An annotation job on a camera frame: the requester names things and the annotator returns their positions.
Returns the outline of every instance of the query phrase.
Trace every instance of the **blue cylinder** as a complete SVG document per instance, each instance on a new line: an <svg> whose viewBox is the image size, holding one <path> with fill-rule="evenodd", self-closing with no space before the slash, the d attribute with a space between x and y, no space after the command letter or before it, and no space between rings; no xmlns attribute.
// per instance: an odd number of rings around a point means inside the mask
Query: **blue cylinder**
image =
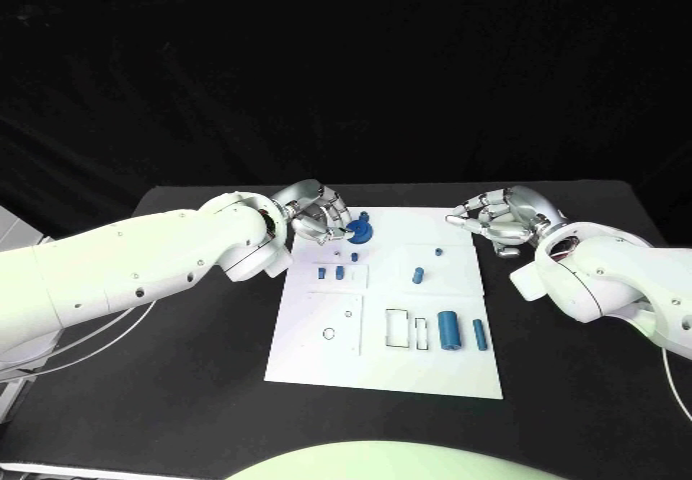
<svg viewBox="0 0 692 480"><path fill-rule="evenodd" d="M461 348L461 337L458 335L457 314L448 311L439 312L437 314L437 323L442 350L458 350Z"/></svg>
<svg viewBox="0 0 692 480"><path fill-rule="evenodd" d="M422 274L425 273L425 270L418 267L413 272L413 283L418 284L422 282Z"/></svg>
<svg viewBox="0 0 692 480"><path fill-rule="evenodd" d="M473 331L475 332L475 344L478 345L478 350L487 350L486 332L483 331L483 322L478 318L473 321Z"/></svg>
<svg viewBox="0 0 692 480"><path fill-rule="evenodd" d="M360 212L360 217L357 220L353 220L347 225L346 228L353 231L353 237L349 238L349 242L360 245L362 243L367 242L372 238L372 225L367 223L370 217L367 212Z"/></svg>

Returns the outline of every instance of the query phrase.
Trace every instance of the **black curtain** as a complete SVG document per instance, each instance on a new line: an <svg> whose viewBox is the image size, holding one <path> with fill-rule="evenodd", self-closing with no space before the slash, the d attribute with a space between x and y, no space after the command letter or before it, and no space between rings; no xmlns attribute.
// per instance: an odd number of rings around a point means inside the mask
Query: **black curtain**
<svg viewBox="0 0 692 480"><path fill-rule="evenodd" d="M689 241L685 2L83 3L0 7L0 204L47 234L155 185L612 178Z"/></svg>

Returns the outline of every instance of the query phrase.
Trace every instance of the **cable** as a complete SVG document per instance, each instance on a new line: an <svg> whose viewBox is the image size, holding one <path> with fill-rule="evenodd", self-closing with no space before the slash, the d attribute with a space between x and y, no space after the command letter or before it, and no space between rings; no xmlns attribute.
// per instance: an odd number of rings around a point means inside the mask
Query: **cable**
<svg viewBox="0 0 692 480"><path fill-rule="evenodd" d="M144 317L147 316L147 313L148 311L151 310L153 306L155 305L155 300L150 303L148 305L148 308L145 310L145 312L141 314L141 317L137 319L137 321L132 323L132 325L129 326L129 328L115 337L114 340L111 340L109 343L106 343L98 350L95 350L93 352L91 352L88 355L85 355L82 358L78 358L73 362L69 362L66 363L65 365L60 365L59 367L55 367L55 368L50 368L49 370L43 370L40 372L36 372L36 373L30 373L27 375L17 375L16 377L8 377L8 378L3 378L0 379L0 383L4 383L4 382L11 382L13 380L20 380L23 378L29 378L29 377L37 377L39 375L43 375L46 373L52 373L52 372L56 372L57 370L62 370L63 368L67 368L70 367L72 365L76 365L79 362L82 362L83 360L86 360L88 358L91 358L93 355L96 355L96 353L101 353L134 329L134 327L138 325L138 323L144 320Z"/></svg>
<svg viewBox="0 0 692 480"><path fill-rule="evenodd" d="M69 350L72 347L76 347L82 342L85 342L91 337L93 337L93 335L98 335L106 328L112 327L112 325L115 325L115 323L119 322L119 320L122 320L122 318L125 318L127 314L134 310L134 308L129 308L128 310L125 310L119 315L118 317L111 320L101 328L98 328L96 330L93 330L86 336L83 336L79 340L76 340L75 342L72 342L69 345L65 345L62 348L59 348L57 350L53 350L52 352L49 353L44 353L43 355L40 355L39 357L36 358L31 358L30 360L27 360L26 362L21 362L21 363L17 363L14 365L11 365L11 367L7 367L7 368L3 368L0 370L0 373L4 373L4 372L8 372L11 370L18 370L21 368L23 365L27 365L29 363L33 363L36 362L37 360L43 360L44 358L50 358L50 357L55 357L55 355L59 355L62 352L65 352L66 350Z"/></svg>
<svg viewBox="0 0 692 480"><path fill-rule="evenodd" d="M660 349L663 352L663 368L666 369L666 376L667 376L667 383L670 384L670 390L673 391L674 399L677 400L677 404L680 405L682 411L692 422L692 415L689 414L687 407L682 403L680 396L677 395L677 390L674 389L673 377L670 376L670 367L667 366L667 350L664 348Z"/></svg>

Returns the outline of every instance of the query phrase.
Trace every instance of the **white paper sheet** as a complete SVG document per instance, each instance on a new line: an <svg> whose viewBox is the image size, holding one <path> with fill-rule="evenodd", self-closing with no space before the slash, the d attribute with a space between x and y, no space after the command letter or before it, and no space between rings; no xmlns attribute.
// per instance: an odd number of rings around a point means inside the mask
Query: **white paper sheet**
<svg viewBox="0 0 692 480"><path fill-rule="evenodd" d="M360 210L350 209L354 218ZM341 241L320 247L295 236L265 380L501 399L470 233L444 222L447 209L364 210L375 233L363 245ZM343 280L336 280L337 265ZM412 283L418 266L425 269L419 285ZM318 267L327 269L324 280ZM386 309L408 311L409 348L386 346ZM437 313L445 310L460 320L455 351L439 347ZM426 320L428 350L416 348L418 318ZM487 351L475 345L475 318Z"/></svg>

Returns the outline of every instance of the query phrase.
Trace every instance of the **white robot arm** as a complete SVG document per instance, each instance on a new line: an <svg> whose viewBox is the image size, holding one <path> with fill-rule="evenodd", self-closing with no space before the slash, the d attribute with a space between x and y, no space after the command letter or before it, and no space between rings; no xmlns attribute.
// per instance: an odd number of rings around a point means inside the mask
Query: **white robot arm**
<svg viewBox="0 0 692 480"><path fill-rule="evenodd" d="M272 198L220 195L199 210L137 217L0 253L0 353L70 325L186 290L213 265L232 281L290 266L287 224L323 244L353 236L339 194L315 180Z"/></svg>
<svg viewBox="0 0 692 480"><path fill-rule="evenodd" d="M481 208L478 218L470 211ZM579 322L625 320L660 347L692 359L692 251L651 248L621 230L569 223L533 190L517 186L460 205L447 221L490 239L497 256L535 259L510 279L529 301L548 295Z"/></svg>

